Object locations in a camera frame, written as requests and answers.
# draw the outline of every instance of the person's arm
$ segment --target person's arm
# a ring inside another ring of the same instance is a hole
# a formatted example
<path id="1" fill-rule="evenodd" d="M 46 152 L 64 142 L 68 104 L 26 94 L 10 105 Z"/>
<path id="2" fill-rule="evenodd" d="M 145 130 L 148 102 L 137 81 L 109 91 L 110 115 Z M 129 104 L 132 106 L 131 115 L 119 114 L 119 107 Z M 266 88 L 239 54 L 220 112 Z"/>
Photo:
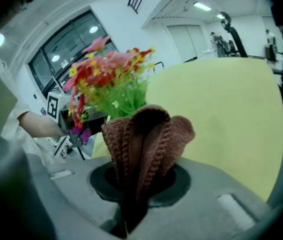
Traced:
<path id="1" fill-rule="evenodd" d="M 18 117 L 19 125 L 33 138 L 65 136 L 58 124 L 48 116 L 25 112 Z"/>

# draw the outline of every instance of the pink flower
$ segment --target pink flower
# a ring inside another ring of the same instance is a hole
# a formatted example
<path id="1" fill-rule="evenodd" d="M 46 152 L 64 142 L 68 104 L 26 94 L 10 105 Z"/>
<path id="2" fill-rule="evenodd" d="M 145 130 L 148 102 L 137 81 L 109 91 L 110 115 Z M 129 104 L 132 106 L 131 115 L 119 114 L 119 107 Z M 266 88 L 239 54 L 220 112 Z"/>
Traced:
<path id="1" fill-rule="evenodd" d="M 91 65 L 91 61 L 92 60 L 90 58 L 88 58 L 88 59 L 82 60 L 80 62 L 73 63 L 72 67 L 79 68 L 81 66 L 90 66 Z"/>
<path id="2" fill-rule="evenodd" d="M 92 41 L 91 45 L 88 46 L 86 49 L 82 51 L 82 53 L 87 53 L 87 52 L 95 52 L 95 51 L 101 51 L 105 45 L 106 42 L 111 39 L 111 37 L 108 35 L 105 38 L 99 37 Z"/>
<path id="3" fill-rule="evenodd" d="M 117 51 L 110 51 L 109 53 L 107 53 L 105 55 L 106 58 L 110 58 L 111 56 L 113 56 L 114 54 L 117 54 L 118 52 Z"/>
<path id="4" fill-rule="evenodd" d="M 67 83 L 63 86 L 63 90 L 65 92 L 67 92 L 68 90 L 70 90 L 75 84 L 76 84 L 76 80 L 77 80 L 77 75 L 74 75 L 73 77 L 71 77 Z"/>
<path id="5" fill-rule="evenodd" d="M 115 69 L 118 65 L 124 65 L 126 62 L 131 60 L 135 55 L 132 53 L 115 53 L 107 61 L 107 67 Z"/>

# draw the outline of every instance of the artificial flower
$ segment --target artificial flower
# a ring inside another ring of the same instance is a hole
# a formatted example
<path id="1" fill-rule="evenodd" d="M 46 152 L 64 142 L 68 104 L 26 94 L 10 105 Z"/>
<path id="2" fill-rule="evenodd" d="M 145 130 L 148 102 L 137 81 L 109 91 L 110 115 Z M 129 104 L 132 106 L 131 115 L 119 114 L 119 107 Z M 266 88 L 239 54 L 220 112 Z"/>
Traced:
<path id="1" fill-rule="evenodd" d="M 105 38 L 99 37 L 92 41 L 91 45 L 88 46 L 86 49 L 82 51 L 82 53 L 87 52 L 100 52 L 102 49 L 104 49 L 106 42 L 111 39 L 111 37 L 108 35 Z"/>
<path id="2" fill-rule="evenodd" d="M 73 77 L 76 74 L 77 74 L 77 67 L 72 66 L 69 70 L 69 77 Z"/>
<path id="3" fill-rule="evenodd" d="M 81 80 L 87 78 L 91 74 L 90 70 L 81 68 L 77 74 L 71 77 L 62 88 L 65 92 L 69 91 L 73 86 L 77 85 Z"/>
<path id="4" fill-rule="evenodd" d="M 82 95 L 80 95 L 79 100 L 78 100 L 78 106 L 77 106 L 77 113 L 78 114 L 83 113 L 84 104 L 85 104 L 85 95 L 82 94 Z"/>
<path id="5" fill-rule="evenodd" d="M 111 56 L 113 56 L 114 54 L 117 54 L 118 52 L 117 51 L 110 51 L 109 53 L 107 53 L 105 55 L 106 58 L 110 58 Z"/>
<path id="6" fill-rule="evenodd" d="M 126 62 L 131 60 L 135 55 L 132 53 L 115 53 L 113 56 L 109 58 L 107 61 L 107 65 L 111 65 L 113 67 L 117 67 L 119 65 L 124 65 Z"/>
<path id="7" fill-rule="evenodd" d="M 74 64 L 72 64 L 73 67 L 76 67 L 76 68 L 79 68 L 79 67 L 87 67 L 87 66 L 90 66 L 91 64 L 91 59 L 85 59 L 85 60 L 82 60 L 80 62 L 76 62 Z"/>
<path id="8" fill-rule="evenodd" d="M 92 131 L 89 128 L 87 128 L 82 132 L 82 134 L 80 135 L 79 138 L 80 138 L 81 142 L 84 145 L 86 145 L 90 136 L 92 136 Z"/>
<path id="9" fill-rule="evenodd" d="M 148 49 L 146 51 L 141 51 L 139 54 L 142 56 L 142 57 L 145 57 L 146 55 L 150 54 L 153 50 L 152 49 Z"/>
<path id="10" fill-rule="evenodd" d="M 75 86 L 71 90 L 71 95 L 69 99 L 69 109 L 68 109 L 68 116 L 72 115 L 74 113 L 75 109 L 75 96 L 77 95 L 78 88 Z"/>
<path id="11" fill-rule="evenodd" d="M 94 57 L 94 52 L 85 55 L 85 58 L 92 59 Z"/>
<path id="12" fill-rule="evenodd" d="M 76 127 L 77 129 L 81 130 L 81 129 L 83 129 L 84 125 L 83 125 L 83 123 L 82 123 L 81 121 L 77 121 L 77 122 L 75 123 L 75 127 Z"/>

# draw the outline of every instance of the window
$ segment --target window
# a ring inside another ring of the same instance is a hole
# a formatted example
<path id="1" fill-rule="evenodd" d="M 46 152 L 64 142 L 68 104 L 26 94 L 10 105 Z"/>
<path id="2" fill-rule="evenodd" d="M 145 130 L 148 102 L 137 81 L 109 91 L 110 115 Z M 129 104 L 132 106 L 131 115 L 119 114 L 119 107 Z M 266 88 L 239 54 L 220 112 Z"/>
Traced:
<path id="1" fill-rule="evenodd" d="M 105 36 L 106 31 L 90 11 L 70 20 L 52 35 L 29 63 L 44 96 L 47 97 L 51 91 L 61 92 L 61 87 L 69 78 L 72 63 L 84 59 L 82 50 L 96 38 Z M 104 53 L 111 51 L 116 51 L 116 48 L 109 40 Z"/>
<path id="2" fill-rule="evenodd" d="M 96 38 L 107 36 L 103 27 L 90 13 L 73 22 L 85 44 L 91 44 Z"/>
<path id="3" fill-rule="evenodd" d="M 31 68 L 36 72 L 36 80 L 40 82 L 39 88 L 43 88 L 53 76 L 47 62 L 44 60 L 42 51 L 40 50 L 37 55 L 32 59 Z"/>
<path id="4" fill-rule="evenodd" d="M 70 24 L 49 40 L 43 46 L 43 50 L 47 54 L 52 68 L 57 72 L 65 60 L 82 51 L 85 46 L 79 34 Z"/>

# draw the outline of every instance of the knitted cloth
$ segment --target knitted cloth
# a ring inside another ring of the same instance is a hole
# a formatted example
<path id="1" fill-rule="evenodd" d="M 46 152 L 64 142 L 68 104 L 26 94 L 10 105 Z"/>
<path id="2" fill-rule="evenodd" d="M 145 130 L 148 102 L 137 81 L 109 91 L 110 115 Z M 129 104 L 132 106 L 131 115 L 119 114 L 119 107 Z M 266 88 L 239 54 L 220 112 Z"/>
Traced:
<path id="1" fill-rule="evenodd" d="M 195 137 L 188 119 L 170 118 L 158 105 L 145 105 L 132 116 L 111 120 L 101 131 L 117 187 L 135 203 L 149 197 L 149 189 L 156 189 Z"/>

